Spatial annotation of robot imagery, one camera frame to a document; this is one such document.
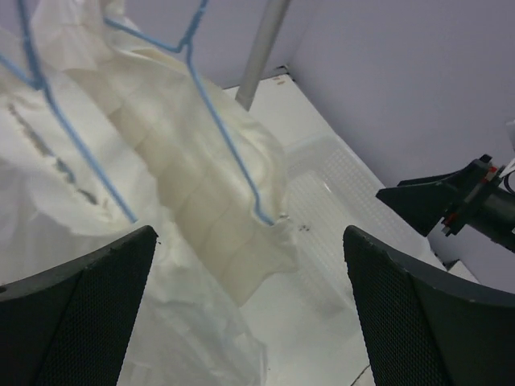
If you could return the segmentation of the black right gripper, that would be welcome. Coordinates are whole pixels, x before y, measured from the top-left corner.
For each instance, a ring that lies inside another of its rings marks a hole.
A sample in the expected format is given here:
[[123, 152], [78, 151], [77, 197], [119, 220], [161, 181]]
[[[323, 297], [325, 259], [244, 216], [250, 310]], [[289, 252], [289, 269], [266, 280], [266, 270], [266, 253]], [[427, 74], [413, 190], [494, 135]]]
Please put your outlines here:
[[469, 226], [492, 242], [514, 251], [514, 191], [484, 154], [447, 175], [401, 181], [376, 197], [422, 236], [442, 219], [443, 234], [455, 236]]

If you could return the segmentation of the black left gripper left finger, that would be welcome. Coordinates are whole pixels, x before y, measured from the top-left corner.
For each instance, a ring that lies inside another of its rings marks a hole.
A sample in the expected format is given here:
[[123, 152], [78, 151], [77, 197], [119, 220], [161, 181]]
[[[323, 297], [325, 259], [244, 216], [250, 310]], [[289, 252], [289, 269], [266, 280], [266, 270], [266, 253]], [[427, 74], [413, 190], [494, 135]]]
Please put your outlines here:
[[155, 254], [141, 227], [1, 287], [3, 385], [115, 385]]

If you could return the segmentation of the white skirt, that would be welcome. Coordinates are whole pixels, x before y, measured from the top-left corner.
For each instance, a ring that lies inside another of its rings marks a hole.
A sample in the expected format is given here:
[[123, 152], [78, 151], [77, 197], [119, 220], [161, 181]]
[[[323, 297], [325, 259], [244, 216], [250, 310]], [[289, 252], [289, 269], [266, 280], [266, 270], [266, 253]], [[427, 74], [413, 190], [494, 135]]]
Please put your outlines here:
[[[157, 244], [116, 385], [263, 385], [267, 352], [241, 314], [262, 283], [297, 268], [286, 161], [276, 137], [200, 77], [275, 224], [254, 197], [186, 60], [107, 26], [122, 1], [27, 10], [64, 116], [137, 217], [133, 224], [43, 94], [1, 65], [1, 283], [42, 273], [141, 227]], [[18, 34], [1, 55], [28, 73]]]

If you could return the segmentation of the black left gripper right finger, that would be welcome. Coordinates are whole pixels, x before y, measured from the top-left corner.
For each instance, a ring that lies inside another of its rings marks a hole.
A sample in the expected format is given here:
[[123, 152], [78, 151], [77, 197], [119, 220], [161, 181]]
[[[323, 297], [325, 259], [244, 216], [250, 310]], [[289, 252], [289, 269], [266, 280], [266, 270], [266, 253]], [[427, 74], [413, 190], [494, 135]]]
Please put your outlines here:
[[377, 385], [512, 385], [514, 296], [437, 269], [356, 226], [344, 259]]

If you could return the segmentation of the blue wire hanger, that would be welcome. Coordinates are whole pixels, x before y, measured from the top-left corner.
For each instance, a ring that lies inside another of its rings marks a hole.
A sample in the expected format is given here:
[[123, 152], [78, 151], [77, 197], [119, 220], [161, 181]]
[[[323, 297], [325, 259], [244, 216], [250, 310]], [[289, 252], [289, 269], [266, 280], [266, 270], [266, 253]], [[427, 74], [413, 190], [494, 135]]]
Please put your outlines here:
[[[64, 132], [71, 140], [74, 147], [78, 150], [78, 152], [85, 160], [85, 162], [88, 164], [90, 169], [92, 169], [93, 173], [100, 179], [103, 187], [108, 191], [111, 198], [114, 199], [115, 203], [119, 206], [119, 208], [122, 210], [127, 219], [134, 224], [137, 221], [136, 215], [127, 205], [127, 203], [122, 198], [116, 187], [112, 184], [109, 177], [105, 173], [103, 167], [100, 165], [100, 163], [98, 163], [93, 154], [90, 152], [89, 148], [82, 141], [79, 134], [73, 128], [72, 124], [65, 117], [59, 105], [57, 104], [55, 97], [52, 94], [51, 86], [43, 73], [43, 68], [39, 61], [38, 53], [34, 45], [34, 38], [31, 30], [30, 19], [28, 16], [26, 3], [24, 1], [17, 0], [14, 2], [14, 4], [17, 12], [17, 19], [19, 20], [19, 25], [21, 27], [22, 32], [21, 47], [23, 49], [23, 54], [25, 56], [25, 61], [29, 72], [25, 73], [21, 67], [16, 65], [13, 61], [9, 60], [8, 57], [5, 55], [1, 55], [1, 65], [4, 68], [6, 68], [9, 72], [11, 72], [16, 78], [18, 78], [24, 84], [26, 84], [29, 88], [32, 88], [35, 91], [40, 91], [43, 94], [43, 97], [47, 102], [49, 109], [51, 110], [57, 122], [60, 124], [61, 128], [64, 130]], [[233, 139], [231, 138], [231, 135], [227, 127], [220, 118], [220, 115], [216, 111], [214, 104], [208, 96], [208, 93], [202, 84], [200, 75], [196, 71], [195, 65], [192, 60], [192, 55], [194, 51], [193, 40], [196, 31], [199, 28], [201, 20], [204, 16], [207, 5], [207, 1], [202, 1], [199, 4], [196, 12], [192, 16], [191, 22], [189, 23], [183, 37], [175, 46], [171, 46], [170, 44], [161, 42], [156, 38], [144, 34], [141, 31], [138, 31], [134, 28], [128, 27], [127, 25], [120, 23], [108, 16], [105, 16], [103, 18], [103, 21], [109, 27], [112, 27], [119, 31], [123, 31], [129, 35], [132, 35], [135, 38], [143, 40], [153, 46], [162, 48], [163, 50], [168, 51], [170, 53], [180, 53], [182, 51], [186, 51], [186, 65], [191, 75], [191, 78], [194, 82], [194, 85], [196, 86], [196, 89], [200, 94], [202, 101], [204, 102], [206, 108], [210, 112], [210, 115], [212, 116], [212, 119], [214, 120], [220, 132], [220, 135], [224, 139], [226, 146], [229, 148], [229, 151], [233, 156], [234, 160], [237, 162], [237, 165], [239, 166], [241, 173], [244, 175], [245, 181], [253, 194], [253, 212], [262, 223], [272, 226], [275, 224], [275, 221], [270, 216], [268, 216], [266, 212], [263, 210], [262, 198], [258, 190], [258, 186], [254, 182], [245, 164], [244, 159], [238, 153], [237, 147]]]

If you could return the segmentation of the grey metal rack pole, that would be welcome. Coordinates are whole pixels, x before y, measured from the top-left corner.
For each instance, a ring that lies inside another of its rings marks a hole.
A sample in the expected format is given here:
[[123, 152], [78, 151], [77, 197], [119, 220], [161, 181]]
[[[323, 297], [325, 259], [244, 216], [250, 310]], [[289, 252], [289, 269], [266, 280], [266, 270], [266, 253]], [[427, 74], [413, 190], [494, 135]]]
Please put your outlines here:
[[290, 0], [269, 0], [249, 53], [235, 100], [249, 111], [265, 66], [290, 5]]

